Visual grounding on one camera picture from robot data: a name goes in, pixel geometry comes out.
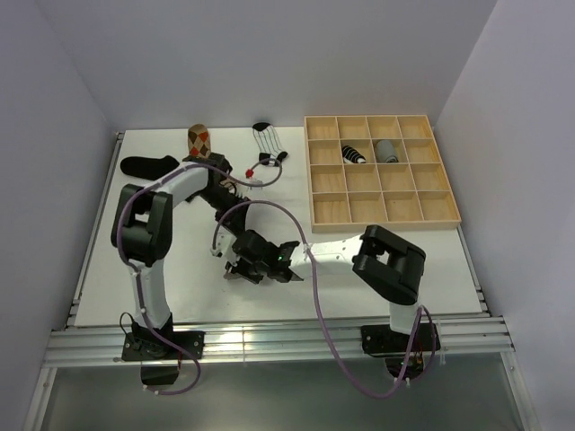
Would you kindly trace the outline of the black sock white stripes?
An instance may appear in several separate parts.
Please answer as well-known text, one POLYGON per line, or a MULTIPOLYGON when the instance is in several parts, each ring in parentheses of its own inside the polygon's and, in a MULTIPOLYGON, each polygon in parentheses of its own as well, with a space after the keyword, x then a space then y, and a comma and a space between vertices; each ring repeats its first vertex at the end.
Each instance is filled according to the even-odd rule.
POLYGON ((158 180, 180 165, 170 155, 162 158, 130 156, 121 160, 120 170, 125 175, 143 180, 158 180))

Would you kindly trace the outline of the black pinstriped sock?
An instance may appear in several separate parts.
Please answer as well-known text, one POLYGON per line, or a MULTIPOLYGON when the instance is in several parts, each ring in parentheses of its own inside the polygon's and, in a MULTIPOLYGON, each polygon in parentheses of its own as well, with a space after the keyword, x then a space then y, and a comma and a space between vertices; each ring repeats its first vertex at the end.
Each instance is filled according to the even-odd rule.
POLYGON ((342 160, 348 164, 364 164, 367 162, 365 156, 350 145, 344 145, 341 148, 341 154, 342 160))

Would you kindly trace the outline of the grey sock with black stripes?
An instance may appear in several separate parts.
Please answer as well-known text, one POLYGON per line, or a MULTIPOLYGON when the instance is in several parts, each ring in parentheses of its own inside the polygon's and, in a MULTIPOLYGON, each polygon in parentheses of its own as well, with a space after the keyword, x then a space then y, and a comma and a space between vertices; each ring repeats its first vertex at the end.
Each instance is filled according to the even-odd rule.
POLYGON ((375 156, 379 163, 398 163, 398 155, 391 140, 382 139, 375 144, 375 156))

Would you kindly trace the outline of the taupe sock red stripes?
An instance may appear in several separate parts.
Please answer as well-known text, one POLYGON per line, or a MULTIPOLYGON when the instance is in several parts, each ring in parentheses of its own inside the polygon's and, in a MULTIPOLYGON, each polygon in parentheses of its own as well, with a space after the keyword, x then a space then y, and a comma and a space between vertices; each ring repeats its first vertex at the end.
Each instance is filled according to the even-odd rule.
POLYGON ((225 270, 226 270, 226 272, 224 274, 225 280, 243 279, 243 274, 241 271, 238 270, 237 267, 235 267, 231 264, 226 264, 225 270))

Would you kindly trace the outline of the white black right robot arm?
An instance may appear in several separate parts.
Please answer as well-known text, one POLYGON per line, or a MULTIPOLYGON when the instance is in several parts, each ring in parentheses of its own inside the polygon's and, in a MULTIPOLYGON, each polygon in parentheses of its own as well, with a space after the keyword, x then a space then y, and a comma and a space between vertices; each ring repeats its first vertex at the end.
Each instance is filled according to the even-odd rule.
POLYGON ((213 250, 226 259, 226 271, 254 284, 265 277, 280 283, 313 275, 359 277, 389 303, 391 344, 409 349, 420 338, 415 323, 426 253, 420 247, 376 224, 348 239, 276 245, 254 230, 235 237, 219 235, 213 250))

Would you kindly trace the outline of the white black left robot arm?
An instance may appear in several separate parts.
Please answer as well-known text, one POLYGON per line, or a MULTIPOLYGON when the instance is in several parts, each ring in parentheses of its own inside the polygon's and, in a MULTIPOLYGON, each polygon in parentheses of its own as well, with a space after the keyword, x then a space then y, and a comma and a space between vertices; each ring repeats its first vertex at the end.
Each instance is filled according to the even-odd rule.
POLYGON ((128 266, 137 302, 136 325, 149 331, 143 349, 154 358, 169 356, 175 337, 173 314, 164 287, 164 258, 173 242, 173 210, 190 198, 203 198, 219 222, 224 213, 248 199, 223 184, 232 166, 218 153, 189 156, 183 162, 154 159, 159 170, 146 169, 145 186, 122 188, 111 231, 111 243, 128 266))

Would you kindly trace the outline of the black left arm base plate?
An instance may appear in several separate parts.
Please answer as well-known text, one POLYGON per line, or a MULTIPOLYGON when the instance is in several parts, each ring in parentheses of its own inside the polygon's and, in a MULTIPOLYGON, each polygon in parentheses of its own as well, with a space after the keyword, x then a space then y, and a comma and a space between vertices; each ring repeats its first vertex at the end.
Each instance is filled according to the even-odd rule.
MULTIPOLYGON (((175 346, 189 352, 194 358, 201 359, 206 333, 204 331, 176 331, 169 340, 175 346)), ((180 350, 166 344, 153 334, 145 331, 143 335, 129 333, 125 337, 121 360, 124 362, 161 361, 188 359, 180 350)))

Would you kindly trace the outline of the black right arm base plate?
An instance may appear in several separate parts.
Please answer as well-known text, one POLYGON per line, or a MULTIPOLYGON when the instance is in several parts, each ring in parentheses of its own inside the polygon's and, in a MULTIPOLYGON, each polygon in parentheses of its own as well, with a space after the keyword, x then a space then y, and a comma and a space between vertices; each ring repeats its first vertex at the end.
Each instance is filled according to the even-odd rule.
MULTIPOLYGON (((403 356, 409 341, 409 334, 393 332, 389 324, 364 325, 360 327, 361 347, 369 356, 403 356)), ((435 325, 422 323, 412 343, 413 352, 430 353, 441 348, 435 325)))

